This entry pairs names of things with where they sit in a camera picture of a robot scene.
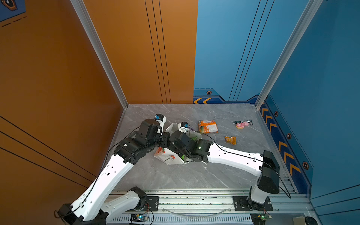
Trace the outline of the orange snack packet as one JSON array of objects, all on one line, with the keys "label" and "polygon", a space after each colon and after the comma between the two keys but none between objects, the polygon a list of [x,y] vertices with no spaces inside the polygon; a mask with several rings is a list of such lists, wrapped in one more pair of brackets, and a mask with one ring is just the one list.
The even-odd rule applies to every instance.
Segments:
[{"label": "orange snack packet", "polygon": [[198,123],[199,132],[203,134],[218,133],[218,126],[214,120],[202,120]]}]

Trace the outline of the white paper bag with flowers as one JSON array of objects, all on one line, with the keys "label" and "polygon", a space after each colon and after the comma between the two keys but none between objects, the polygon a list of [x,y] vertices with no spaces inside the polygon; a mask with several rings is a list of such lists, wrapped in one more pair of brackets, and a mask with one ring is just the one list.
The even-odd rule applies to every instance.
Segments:
[{"label": "white paper bag with flowers", "polygon": [[[178,123],[172,123],[165,131],[169,132],[169,134],[174,133],[178,130]],[[190,131],[186,132],[190,138],[192,138],[194,141],[198,141],[202,138],[202,136],[193,131],[192,127],[189,125]],[[160,161],[164,162],[167,165],[180,165],[180,164],[187,164],[190,162],[193,162],[194,160],[191,160],[190,158],[186,156],[179,156],[178,154],[172,152],[171,150],[167,148],[158,148],[156,152],[154,153],[154,157],[159,159]]]}]

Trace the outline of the small orange wrapper packet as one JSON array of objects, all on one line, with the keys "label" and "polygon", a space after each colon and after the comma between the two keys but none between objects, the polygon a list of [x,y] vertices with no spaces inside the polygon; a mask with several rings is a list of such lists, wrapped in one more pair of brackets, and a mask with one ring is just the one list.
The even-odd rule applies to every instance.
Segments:
[{"label": "small orange wrapper packet", "polygon": [[231,136],[231,137],[226,136],[226,137],[225,137],[225,141],[226,141],[227,143],[232,144],[232,145],[236,145],[236,143],[237,143],[237,138],[234,137],[234,136]]}]

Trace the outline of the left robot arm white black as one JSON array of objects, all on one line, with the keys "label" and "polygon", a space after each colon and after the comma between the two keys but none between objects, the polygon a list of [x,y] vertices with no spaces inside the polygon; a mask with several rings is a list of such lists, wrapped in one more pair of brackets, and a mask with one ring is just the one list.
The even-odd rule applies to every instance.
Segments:
[{"label": "left robot arm white black", "polygon": [[139,187],[131,188],[115,200],[108,202],[107,198],[139,159],[157,147],[168,145],[169,134],[164,132],[166,120],[159,113],[154,119],[144,120],[140,127],[116,144],[108,163],[88,189],[72,204],[62,205],[54,216],[67,225],[105,225],[128,210],[145,210],[147,195]]}]

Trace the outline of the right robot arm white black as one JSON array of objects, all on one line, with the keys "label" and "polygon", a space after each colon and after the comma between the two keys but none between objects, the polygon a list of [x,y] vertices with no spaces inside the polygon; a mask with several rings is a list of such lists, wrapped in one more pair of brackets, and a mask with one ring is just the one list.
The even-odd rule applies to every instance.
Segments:
[{"label": "right robot arm white black", "polygon": [[176,131],[170,135],[167,147],[190,162],[217,163],[246,171],[257,177],[250,188],[247,205],[253,211],[265,209],[270,194],[280,191],[280,168],[270,151],[248,153],[221,146],[215,141],[190,138],[190,135]]}]

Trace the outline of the left green circuit board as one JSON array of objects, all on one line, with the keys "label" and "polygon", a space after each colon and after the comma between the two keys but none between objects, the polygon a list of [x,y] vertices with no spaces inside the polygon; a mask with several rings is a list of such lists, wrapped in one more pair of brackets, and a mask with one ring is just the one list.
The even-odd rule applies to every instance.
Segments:
[{"label": "left green circuit board", "polygon": [[148,221],[148,219],[149,219],[148,215],[131,214],[129,221],[130,224],[143,225]]}]

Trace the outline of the green circuit board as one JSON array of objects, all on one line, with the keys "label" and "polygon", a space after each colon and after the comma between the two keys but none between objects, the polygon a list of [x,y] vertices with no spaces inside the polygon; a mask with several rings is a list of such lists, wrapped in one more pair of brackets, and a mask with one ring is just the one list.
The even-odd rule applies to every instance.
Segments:
[{"label": "green circuit board", "polygon": [[143,225],[148,221],[148,219],[149,219],[148,215],[131,214],[129,221],[130,224]]},{"label": "green circuit board", "polygon": [[261,215],[257,216],[257,219],[261,220],[261,221],[266,221],[266,220],[272,219],[272,215],[270,215],[270,214],[261,214]]}]

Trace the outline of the right green circuit board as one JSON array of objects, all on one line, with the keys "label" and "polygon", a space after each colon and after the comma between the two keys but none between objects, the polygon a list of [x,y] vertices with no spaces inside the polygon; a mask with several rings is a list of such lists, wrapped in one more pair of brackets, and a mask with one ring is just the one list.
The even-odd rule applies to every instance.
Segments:
[{"label": "right green circuit board", "polygon": [[257,219],[261,220],[261,221],[266,221],[266,220],[272,219],[272,215],[270,215],[270,214],[261,214],[261,215],[257,216]]}]

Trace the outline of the black round object bottom right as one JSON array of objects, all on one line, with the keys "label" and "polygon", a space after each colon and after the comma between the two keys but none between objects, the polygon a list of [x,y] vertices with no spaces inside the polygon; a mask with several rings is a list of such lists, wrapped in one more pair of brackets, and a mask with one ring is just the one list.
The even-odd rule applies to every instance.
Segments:
[{"label": "black round object bottom right", "polygon": [[315,218],[307,216],[304,218],[305,225],[318,225],[318,222]]}]

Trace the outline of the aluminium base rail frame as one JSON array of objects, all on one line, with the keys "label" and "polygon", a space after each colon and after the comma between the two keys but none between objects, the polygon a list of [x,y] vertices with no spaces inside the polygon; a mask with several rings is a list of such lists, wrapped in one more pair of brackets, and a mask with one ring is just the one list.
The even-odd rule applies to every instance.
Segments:
[{"label": "aluminium base rail frame", "polygon": [[[214,213],[219,211],[236,212],[233,205],[234,196],[248,196],[250,189],[218,188],[218,189],[169,189],[152,190],[145,192],[147,197],[159,196],[157,212],[198,214]],[[127,192],[112,192],[107,201],[115,200]],[[303,194],[281,191],[279,194],[270,194],[274,213],[303,213],[318,219],[310,200]]]}]

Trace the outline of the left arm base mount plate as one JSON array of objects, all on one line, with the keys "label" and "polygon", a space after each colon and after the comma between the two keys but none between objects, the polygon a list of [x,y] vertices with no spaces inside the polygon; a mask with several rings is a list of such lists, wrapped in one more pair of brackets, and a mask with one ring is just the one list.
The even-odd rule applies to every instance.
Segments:
[{"label": "left arm base mount plate", "polygon": [[159,207],[159,196],[147,196],[142,197],[139,203],[134,208],[135,211],[147,211],[157,212]]}]

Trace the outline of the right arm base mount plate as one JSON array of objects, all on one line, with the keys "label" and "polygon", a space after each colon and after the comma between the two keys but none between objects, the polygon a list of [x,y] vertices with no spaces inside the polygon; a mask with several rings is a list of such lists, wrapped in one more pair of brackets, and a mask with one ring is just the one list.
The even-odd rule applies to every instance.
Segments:
[{"label": "right arm base mount plate", "polygon": [[269,197],[266,198],[264,204],[259,204],[251,201],[249,196],[234,196],[232,197],[233,205],[236,212],[271,212],[273,211],[272,202]]}]

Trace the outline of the left aluminium corner post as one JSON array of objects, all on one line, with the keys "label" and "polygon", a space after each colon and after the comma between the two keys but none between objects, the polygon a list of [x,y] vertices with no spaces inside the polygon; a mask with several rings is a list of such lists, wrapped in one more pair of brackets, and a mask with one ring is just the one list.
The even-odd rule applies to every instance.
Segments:
[{"label": "left aluminium corner post", "polygon": [[107,53],[103,47],[103,44],[100,40],[100,37],[96,31],[96,28],[92,22],[90,14],[85,6],[84,1],[81,0],[71,0],[72,6],[90,40],[92,47],[114,89],[114,92],[121,103],[124,110],[128,108],[128,102],[125,97],[125,94],[121,88],[119,80],[113,70],[111,62],[107,56]]}]

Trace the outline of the aluminium corner post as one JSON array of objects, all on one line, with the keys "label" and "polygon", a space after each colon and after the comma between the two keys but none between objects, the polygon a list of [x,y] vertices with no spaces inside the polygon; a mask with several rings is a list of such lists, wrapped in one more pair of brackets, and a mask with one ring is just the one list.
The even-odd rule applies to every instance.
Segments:
[{"label": "aluminium corner post", "polygon": [[256,110],[259,110],[265,102],[266,97],[269,95],[275,82],[279,78],[288,60],[292,56],[294,50],[302,39],[305,31],[310,25],[312,19],[320,8],[323,0],[310,0],[308,1],[302,15],[300,16],[296,26],[294,27],[280,57],[278,58],[273,70],[271,71],[260,95],[255,103]]},{"label": "aluminium corner post", "polygon": [[107,53],[103,47],[103,44],[100,40],[100,37],[96,31],[96,28],[92,22],[90,14],[85,6],[84,1],[81,0],[71,0],[72,6],[90,40],[92,47],[114,89],[114,92],[121,103],[124,110],[128,108],[128,102],[125,97],[125,94],[121,88],[119,80],[113,70],[111,62],[107,56]]}]

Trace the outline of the right aluminium corner post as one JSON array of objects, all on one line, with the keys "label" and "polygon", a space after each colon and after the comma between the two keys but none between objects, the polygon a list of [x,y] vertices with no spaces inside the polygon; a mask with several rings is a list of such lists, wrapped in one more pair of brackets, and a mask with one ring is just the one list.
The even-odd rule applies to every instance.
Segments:
[{"label": "right aluminium corner post", "polygon": [[255,103],[256,110],[259,110],[265,102],[266,97],[269,95],[275,82],[279,78],[288,60],[292,56],[294,50],[302,39],[305,31],[310,25],[312,19],[320,8],[323,0],[310,0],[308,1],[302,15],[300,16],[296,26],[294,27],[280,57],[278,58],[273,70],[271,71],[260,95]]}]

